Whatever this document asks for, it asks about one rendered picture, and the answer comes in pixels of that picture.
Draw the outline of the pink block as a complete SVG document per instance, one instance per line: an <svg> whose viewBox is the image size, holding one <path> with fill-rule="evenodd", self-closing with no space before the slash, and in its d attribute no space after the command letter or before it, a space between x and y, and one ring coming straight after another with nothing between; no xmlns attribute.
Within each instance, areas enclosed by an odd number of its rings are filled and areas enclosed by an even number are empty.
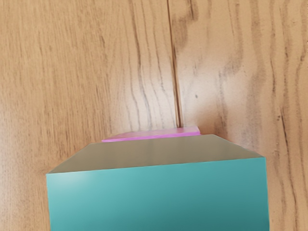
<svg viewBox="0 0 308 231"><path fill-rule="evenodd" d="M187 137L187 136L198 136L198 135L201 135L199 128L197 126L193 126L193 127L169 128L169 129L150 130L150 131L126 132L104 139L102 140L102 142L162 139L162 138Z"/></svg>

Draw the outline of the teal block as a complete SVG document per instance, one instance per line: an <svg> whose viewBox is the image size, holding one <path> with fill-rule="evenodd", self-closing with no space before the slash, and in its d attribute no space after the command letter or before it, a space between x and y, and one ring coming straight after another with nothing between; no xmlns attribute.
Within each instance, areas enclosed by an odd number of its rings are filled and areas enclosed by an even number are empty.
<svg viewBox="0 0 308 231"><path fill-rule="evenodd" d="M46 180L51 231L270 231L265 157L216 135L91 143Z"/></svg>

